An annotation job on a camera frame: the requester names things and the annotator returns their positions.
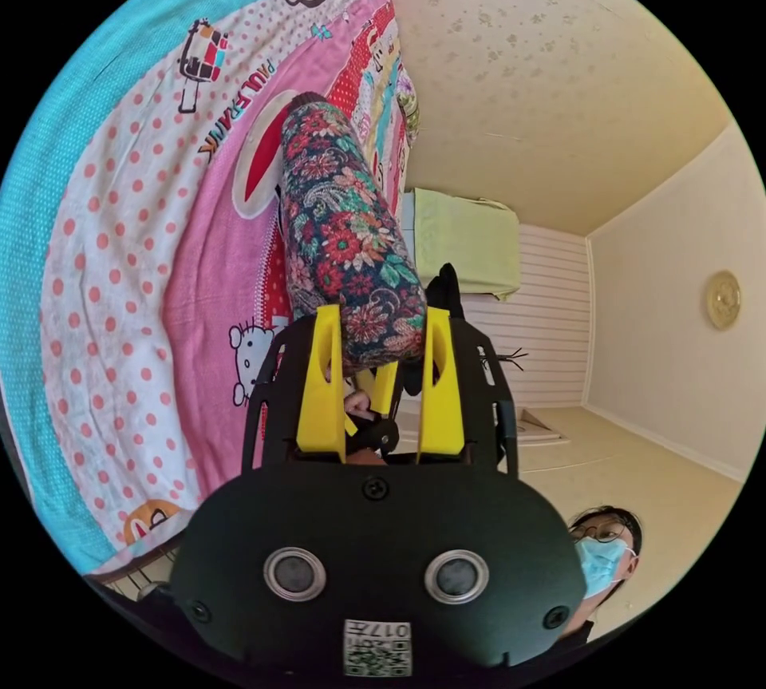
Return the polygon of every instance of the robotic arm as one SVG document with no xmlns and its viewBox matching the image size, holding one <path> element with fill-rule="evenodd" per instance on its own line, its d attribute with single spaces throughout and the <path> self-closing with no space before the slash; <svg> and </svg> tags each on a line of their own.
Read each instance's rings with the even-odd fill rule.
<svg viewBox="0 0 766 689">
<path fill-rule="evenodd" d="M 545 652 L 585 582 L 565 523 L 519 480 L 513 400 L 491 343 L 428 309 L 418 451 L 398 455 L 382 414 L 349 434 L 340 342 L 332 306 L 274 340 L 251 395 L 242 473 L 186 530 L 170 581 L 176 606 L 240 665 L 336 685 Z M 395 410 L 395 370 L 379 370 L 379 382 Z M 343 467 L 360 445 L 392 467 Z"/>
</svg>

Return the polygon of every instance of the black hair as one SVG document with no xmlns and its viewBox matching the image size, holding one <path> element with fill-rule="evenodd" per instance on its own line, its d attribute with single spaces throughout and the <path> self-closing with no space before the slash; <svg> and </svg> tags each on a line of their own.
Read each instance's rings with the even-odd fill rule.
<svg viewBox="0 0 766 689">
<path fill-rule="evenodd" d="M 625 525 L 626 529 L 630 531 L 630 534 L 633 535 L 633 552 L 636 554 L 636 556 L 641 555 L 641 546 L 644 539 L 641 522 L 638 520 L 638 517 L 635 515 L 635 513 L 625 510 L 624 508 L 616 508 L 614 505 L 601 505 L 598 508 L 588 509 L 572 520 L 569 525 L 569 529 L 577 529 L 587 521 L 590 521 L 590 519 L 596 518 L 596 516 L 614 516 L 615 518 L 619 519 Z M 604 601 L 607 601 L 609 598 L 611 598 L 624 585 L 625 582 L 625 580 L 620 580 L 609 591 L 609 595 L 604 599 Z"/>
</svg>

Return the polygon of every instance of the bed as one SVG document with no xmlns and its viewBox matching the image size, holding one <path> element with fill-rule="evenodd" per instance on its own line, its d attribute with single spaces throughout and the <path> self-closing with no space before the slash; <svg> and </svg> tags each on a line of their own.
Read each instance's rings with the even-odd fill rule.
<svg viewBox="0 0 766 689">
<path fill-rule="evenodd" d="M 166 553 L 237 474 L 249 386 L 291 318 L 279 126 L 308 89 L 349 116 L 399 216 L 417 96 L 391 0 L 130 0 L 18 144 L 0 427 L 80 574 Z"/>
</svg>

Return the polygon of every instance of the eyeglasses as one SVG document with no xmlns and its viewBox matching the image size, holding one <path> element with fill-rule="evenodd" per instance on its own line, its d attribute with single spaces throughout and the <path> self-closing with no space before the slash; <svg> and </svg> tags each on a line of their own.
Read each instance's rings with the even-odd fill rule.
<svg viewBox="0 0 766 689">
<path fill-rule="evenodd" d="M 570 535 L 574 542 L 582 540 L 584 537 L 592 537 L 599 543 L 610 543 L 617 540 L 625 532 L 625 525 L 621 521 L 599 521 L 594 523 L 586 522 L 579 527 L 570 530 Z"/>
</svg>

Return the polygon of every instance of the qr code label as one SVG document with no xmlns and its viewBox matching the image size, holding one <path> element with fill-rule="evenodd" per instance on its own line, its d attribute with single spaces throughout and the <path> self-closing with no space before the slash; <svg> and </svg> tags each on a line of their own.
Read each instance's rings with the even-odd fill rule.
<svg viewBox="0 0 766 689">
<path fill-rule="evenodd" d="M 413 674 L 409 623 L 347 620 L 343 630 L 346 675 L 394 678 Z"/>
</svg>

